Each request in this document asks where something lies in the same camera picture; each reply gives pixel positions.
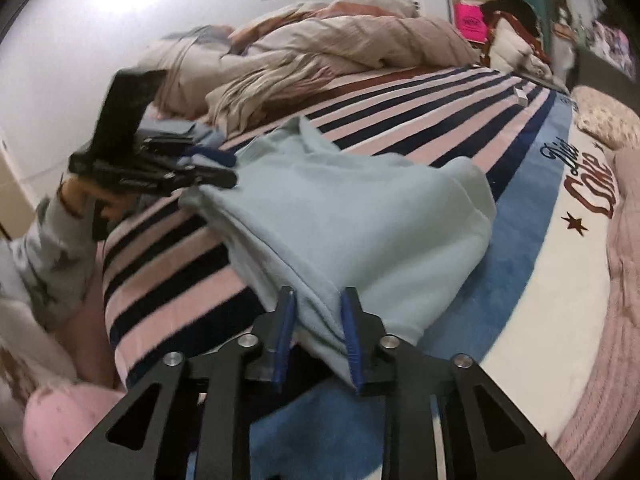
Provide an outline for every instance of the person's arm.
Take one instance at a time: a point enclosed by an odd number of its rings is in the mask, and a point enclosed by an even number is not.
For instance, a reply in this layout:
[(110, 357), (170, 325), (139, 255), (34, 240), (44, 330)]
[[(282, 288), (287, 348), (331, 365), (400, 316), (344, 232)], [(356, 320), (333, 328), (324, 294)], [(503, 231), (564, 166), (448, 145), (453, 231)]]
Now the person's arm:
[(96, 243), (92, 240), (95, 198), (108, 202), (103, 216), (119, 218), (130, 198), (71, 176), (54, 198), (46, 198), (23, 238), (10, 249), (27, 289), (36, 320), (54, 330), (84, 298), (91, 278)]

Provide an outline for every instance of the silver bolt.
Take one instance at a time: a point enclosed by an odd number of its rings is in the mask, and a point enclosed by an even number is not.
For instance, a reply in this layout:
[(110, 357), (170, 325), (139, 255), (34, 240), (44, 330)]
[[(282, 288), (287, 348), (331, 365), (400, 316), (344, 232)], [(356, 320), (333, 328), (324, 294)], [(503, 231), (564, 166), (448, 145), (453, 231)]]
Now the silver bolt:
[(471, 368), (474, 360), (466, 354), (458, 354), (453, 358), (453, 364), (458, 368)]
[(382, 348), (398, 348), (400, 346), (400, 340), (394, 335), (385, 335), (380, 338), (380, 346)]
[(177, 366), (182, 362), (182, 354), (180, 352), (169, 352), (162, 358), (162, 362), (167, 366)]
[(238, 344), (245, 348), (256, 346), (258, 344), (258, 341), (260, 340), (253, 334), (244, 334), (238, 338)]

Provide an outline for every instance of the leopard print pillow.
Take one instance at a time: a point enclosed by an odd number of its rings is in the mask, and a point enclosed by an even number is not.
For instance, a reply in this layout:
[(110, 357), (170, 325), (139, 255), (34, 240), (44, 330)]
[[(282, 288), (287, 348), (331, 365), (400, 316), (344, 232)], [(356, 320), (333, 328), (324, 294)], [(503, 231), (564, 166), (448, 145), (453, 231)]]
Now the leopard print pillow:
[(640, 148), (640, 118), (613, 97), (587, 86), (571, 94), (578, 104), (576, 126), (612, 150)]

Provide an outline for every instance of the striped bedsheet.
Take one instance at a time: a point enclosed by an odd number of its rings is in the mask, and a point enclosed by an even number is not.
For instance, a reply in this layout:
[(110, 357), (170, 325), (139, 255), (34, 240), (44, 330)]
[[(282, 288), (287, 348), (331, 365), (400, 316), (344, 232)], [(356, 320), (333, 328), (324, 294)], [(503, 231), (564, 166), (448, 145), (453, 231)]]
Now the striped bedsheet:
[[(527, 94), (527, 107), (514, 88)], [(315, 99), (300, 113), (341, 149), (396, 152), (437, 167), (463, 155), (485, 171), (498, 209), (490, 248), (420, 347), (480, 360), (536, 428), (558, 440), (598, 349), (609, 290), (607, 207), (616, 200), (600, 147), (572, 127), (572, 102), (486, 68), (350, 80)], [(280, 122), (226, 147), (241, 149)], [(209, 351), (264, 311), (230, 268), (220, 238), (179, 210), (176, 196), (111, 234), (104, 299), (128, 386), (166, 352)], [(378, 400), (357, 399), (329, 380), (254, 424), (253, 472), (379, 476), (382, 419)]]

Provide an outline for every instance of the pink bag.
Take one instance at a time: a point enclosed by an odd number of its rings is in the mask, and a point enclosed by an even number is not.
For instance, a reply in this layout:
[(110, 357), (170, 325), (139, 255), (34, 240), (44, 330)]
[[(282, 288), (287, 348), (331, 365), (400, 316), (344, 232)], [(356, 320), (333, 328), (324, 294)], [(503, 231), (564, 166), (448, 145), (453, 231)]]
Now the pink bag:
[(486, 25), (482, 20), (482, 10), (475, 5), (454, 4), (456, 28), (469, 41), (484, 43), (486, 41)]

